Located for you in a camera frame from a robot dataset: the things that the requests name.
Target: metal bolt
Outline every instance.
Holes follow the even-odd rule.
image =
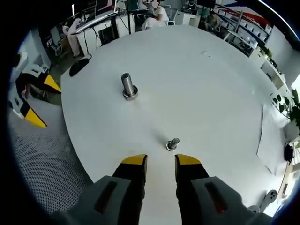
[[[138,89],[136,86],[132,85],[129,73],[123,74],[121,80],[124,87],[123,96],[126,100],[134,100],[137,97]]]
[[[174,151],[177,148],[178,144],[179,144],[179,138],[175,137],[173,140],[167,142],[166,148],[169,151]]]

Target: metal cylinder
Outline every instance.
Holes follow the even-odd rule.
[[[124,86],[125,93],[128,96],[132,96],[135,92],[135,89],[132,85],[132,81],[131,81],[131,77],[130,77],[129,73],[123,74],[121,76],[121,80],[122,80],[122,83],[123,83],[123,86]]]
[[[174,151],[179,144],[179,138],[175,137],[173,140],[168,141],[166,147],[169,151]]]

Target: black bag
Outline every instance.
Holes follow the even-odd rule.
[[[294,149],[293,147],[289,144],[289,143],[285,143],[285,153],[284,153],[284,157],[285,157],[285,161],[291,163],[292,159],[294,158]]]

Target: gray floor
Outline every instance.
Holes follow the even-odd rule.
[[[69,52],[57,63],[52,63],[49,75],[53,77],[59,87],[61,75],[63,75],[64,72],[66,72],[73,65],[73,63],[75,63],[80,58],[81,57],[77,57],[74,59],[72,53]],[[55,105],[61,105],[61,97],[57,94],[48,93],[45,100]]]

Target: white round table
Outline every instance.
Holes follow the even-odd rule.
[[[273,181],[256,151],[262,103],[276,89],[237,49],[182,25],[122,37],[92,56],[77,75],[61,78],[67,130],[94,182],[126,157],[148,155],[140,224],[181,224],[177,153],[199,159],[247,206]],[[122,95],[123,73],[139,89],[134,101]],[[175,137],[180,144],[169,152],[165,144]]]

